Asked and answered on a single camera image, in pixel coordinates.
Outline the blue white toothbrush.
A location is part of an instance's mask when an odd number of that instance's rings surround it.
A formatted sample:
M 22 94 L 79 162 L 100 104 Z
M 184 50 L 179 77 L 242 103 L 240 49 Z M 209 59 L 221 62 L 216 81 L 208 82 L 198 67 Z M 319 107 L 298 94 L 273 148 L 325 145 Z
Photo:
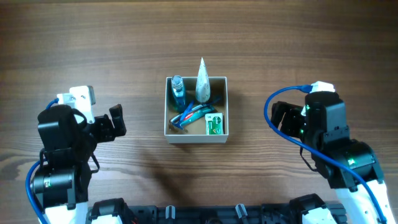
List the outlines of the blue white toothbrush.
M 188 115 L 191 113 L 194 113 L 202 108 L 209 107 L 217 102 L 219 102 L 222 99 L 222 96 L 216 97 L 213 101 L 210 101 L 209 103 L 204 103 L 200 104 L 191 108 L 187 108 L 183 113 L 176 115 L 175 117 L 170 119 L 171 123 L 177 123 L 179 121 L 183 121 L 188 118 Z

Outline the blue razor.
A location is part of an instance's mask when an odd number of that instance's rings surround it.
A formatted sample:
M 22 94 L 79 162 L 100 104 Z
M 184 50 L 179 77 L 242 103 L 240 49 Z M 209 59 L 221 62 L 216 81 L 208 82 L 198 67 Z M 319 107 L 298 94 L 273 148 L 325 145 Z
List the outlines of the blue razor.
M 187 117 L 187 115 L 192 111 L 193 105 L 194 105 L 194 100 L 192 100 L 189 105 L 186 107 L 185 111 L 181 114 L 176 115 L 175 117 L 173 117 L 170 121 L 169 121 L 169 129 L 177 132 L 179 130 L 184 131 L 184 132 L 188 132 L 183 126 L 182 126 L 182 122 L 184 121 L 184 119 Z

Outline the green soap box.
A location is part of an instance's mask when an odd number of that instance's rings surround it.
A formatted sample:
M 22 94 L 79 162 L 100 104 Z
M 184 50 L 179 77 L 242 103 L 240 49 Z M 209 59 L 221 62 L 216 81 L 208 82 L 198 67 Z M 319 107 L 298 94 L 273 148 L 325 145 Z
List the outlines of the green soap box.
M 206 134 L 221 135 L 223 131 L 223 113 L 208 113 L 205 115 Z

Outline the teal red toothpaste tube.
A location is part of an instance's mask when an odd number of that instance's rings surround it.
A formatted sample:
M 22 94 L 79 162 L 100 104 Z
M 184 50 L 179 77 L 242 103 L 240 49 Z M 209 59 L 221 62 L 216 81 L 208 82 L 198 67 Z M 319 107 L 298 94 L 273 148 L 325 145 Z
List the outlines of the teal red toothpaste tube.
M 206 114 L 212 113 L 214 111 L 216 111 L 216 109 L 213 106 L 209 106 L 209 107 L 202 108 L 202 109 L 200 109 L 200 110 L 198 110 L 198 111 L 196 111 L 194 113 L 191 113 L 191 114 L 188 115 L 188 118 L 185 119 L 182 122 L 182 126 L 186 127 L 187 125 L 189 125 L 189 124 L 195 122 L 196 120 L 199 120 L 200 118 L 204 117 Z

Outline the blue mouthwash bottle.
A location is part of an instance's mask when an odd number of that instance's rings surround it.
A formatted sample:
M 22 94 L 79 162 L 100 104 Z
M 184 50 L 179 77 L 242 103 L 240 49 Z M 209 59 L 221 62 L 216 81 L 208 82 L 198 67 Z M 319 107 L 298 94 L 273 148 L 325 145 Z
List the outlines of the blue mouthwash bottle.
M 178 112 L 182 113 L 187 107 L 186 92 L 183 78 L 180 75 L 175 75 L 171 79 L 172 95 L 175 101 L 175 107 Z

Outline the white lotion tube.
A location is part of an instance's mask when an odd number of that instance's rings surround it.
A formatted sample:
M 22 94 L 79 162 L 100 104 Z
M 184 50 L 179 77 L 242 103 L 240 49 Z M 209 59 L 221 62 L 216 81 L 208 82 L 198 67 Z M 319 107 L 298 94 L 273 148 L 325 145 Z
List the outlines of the white lotion tube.
M 210 81 L 206 69 L 205 61 L 201 58 L 198 69 L 197 83 L 195 88 L 195 98 L 199 103 L 206 103 L 210 99 Z

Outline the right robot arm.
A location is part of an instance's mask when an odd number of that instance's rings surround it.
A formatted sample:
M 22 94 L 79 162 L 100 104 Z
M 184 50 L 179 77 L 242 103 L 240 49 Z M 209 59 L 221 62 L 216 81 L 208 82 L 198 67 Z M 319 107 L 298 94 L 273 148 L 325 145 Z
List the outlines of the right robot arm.
M 395 223 L 387 185 L 374 150 L 352 139 L 346 122 L 346 106 L 332 91 L 310 91 L 303 106 L 284 101 L 264 104 L 264 118 L 280 137 L 307 150 L 314 161 L 309 169 L 327 180 L 353 223 Z

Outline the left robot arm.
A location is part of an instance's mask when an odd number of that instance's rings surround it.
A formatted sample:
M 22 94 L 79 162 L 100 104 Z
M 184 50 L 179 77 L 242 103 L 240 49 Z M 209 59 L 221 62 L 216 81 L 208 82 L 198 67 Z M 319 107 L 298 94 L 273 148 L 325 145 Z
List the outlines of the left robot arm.
M 98 161 L 94 151 L 99 143 L 126 134 L 122 106 L 117 104 L 109 112 L 90 123 L 78 109 L 50 103 L 38 115 L 38 132 L 44 146 L 25 187 L 39 222 L 85 220 L 88 186 L 98 172 L 90 168 L 88 161 Z

